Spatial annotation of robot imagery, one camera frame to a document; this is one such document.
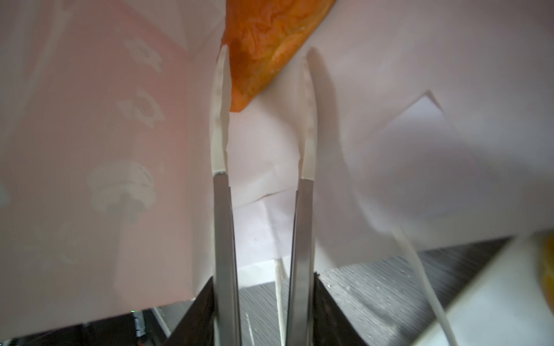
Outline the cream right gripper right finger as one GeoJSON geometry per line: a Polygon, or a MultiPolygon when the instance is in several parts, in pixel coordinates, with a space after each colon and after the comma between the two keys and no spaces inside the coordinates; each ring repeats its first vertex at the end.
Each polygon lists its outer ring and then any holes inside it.
{"type": "Polygon", "coordinates": [[[317,102],[307,59],[300,74],[300,162],[291,249],[286,345],[311,345],[315,238],[313,197],[317,168],[317,102]]]}

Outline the orange fake bread slice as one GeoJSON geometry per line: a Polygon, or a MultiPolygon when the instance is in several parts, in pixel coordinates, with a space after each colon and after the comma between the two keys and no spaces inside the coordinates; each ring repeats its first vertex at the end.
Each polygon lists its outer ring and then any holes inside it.
{"type": "Polygon", "coordinates": [[[231,112],[243,111],[271,83],[334,4],[333,0],[226,2],[222,45],[229,49],[231,112]]]}

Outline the fake bagel ring bread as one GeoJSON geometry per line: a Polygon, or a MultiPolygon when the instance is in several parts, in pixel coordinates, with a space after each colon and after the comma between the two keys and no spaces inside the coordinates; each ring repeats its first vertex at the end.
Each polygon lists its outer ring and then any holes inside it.
{"type": "Polygon", "coordinates": [[[553,288],[553,235],[550,235],[544,242],[541,252],[541,279],[542,293],[551,312],[554,310],[554,288],[553,288]]]}

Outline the red patterned paper bag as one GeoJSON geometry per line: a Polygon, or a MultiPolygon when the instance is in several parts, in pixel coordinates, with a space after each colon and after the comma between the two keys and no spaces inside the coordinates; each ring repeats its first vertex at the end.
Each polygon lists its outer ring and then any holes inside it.
{"type": "MultiPolygon", "coordinates": [[[[225,1],[1,3],[1,336],[196,298],[214,271],[225,1]]],[[[302,72],[315,269],[553,226],[552,1],[337,1],[229,117],[239,285],[291,256],[302,72]]]]}

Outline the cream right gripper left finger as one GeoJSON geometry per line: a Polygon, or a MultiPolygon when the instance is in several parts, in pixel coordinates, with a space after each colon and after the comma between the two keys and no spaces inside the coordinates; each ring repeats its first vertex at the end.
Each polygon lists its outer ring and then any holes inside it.
{"type": "Polygon", "coordinates": [[[210,105],[211,165],[214,185],[214,295],[218,345],[241,345],[239,288],[227,144],[232,77],[229,48],[220,48],[210,105]]]}

